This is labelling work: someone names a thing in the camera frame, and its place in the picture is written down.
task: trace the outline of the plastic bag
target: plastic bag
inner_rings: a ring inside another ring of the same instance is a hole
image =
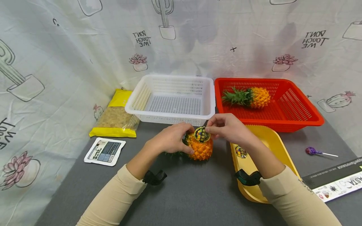
[[[139,119],[125,111],[131,93],[132,91],[116,89],[108,107],[89,133],[90,137],[136,137]]]

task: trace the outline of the pineapple crown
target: pineapple crown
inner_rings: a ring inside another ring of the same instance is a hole
[[[238,90],[235,87],[232,87],[232,89],[234,93],[224,91],[224,96],[222,97],[224,101],[230,101],[231,105],[234,103],[238,105],[250,105],[250,103],[253,101],[251,89],[247,89],[246,91]]]

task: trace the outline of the beige arm sleeve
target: beige arm sleeve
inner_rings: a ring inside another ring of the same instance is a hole
[[[342,226],[328,206],[289,167],[277,176],[262,178],[259,187],[289,226]]]
[[[77,226],[118,226],[145,188],[124,165],[93,199]]]

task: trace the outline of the yellow tray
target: yellow tray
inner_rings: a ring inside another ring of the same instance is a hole
[[[276,157],[300,178],[288,152],[285,148],[279,135],[272,129],[262,125],[247,125],[246,126],[253,134],[255,134],[275,155]],[[257,171],[253,160],[247,154],[246,158],[241,158],[236,154],[236,144],[230,143],[232,159],[234,161],[235,172],[243,169],[247,174],[252,174]],[[261,193],[258,185],[256,186],[245,186],[239,180],[237,184],[240,192],[252,202],[268,203],[266,198]]]

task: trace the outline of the white plastic basket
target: white plastic basket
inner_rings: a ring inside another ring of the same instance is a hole
[[[149,74],[137,84],[125,110],[141,121],[202,126],[215,114],[211,78]]]

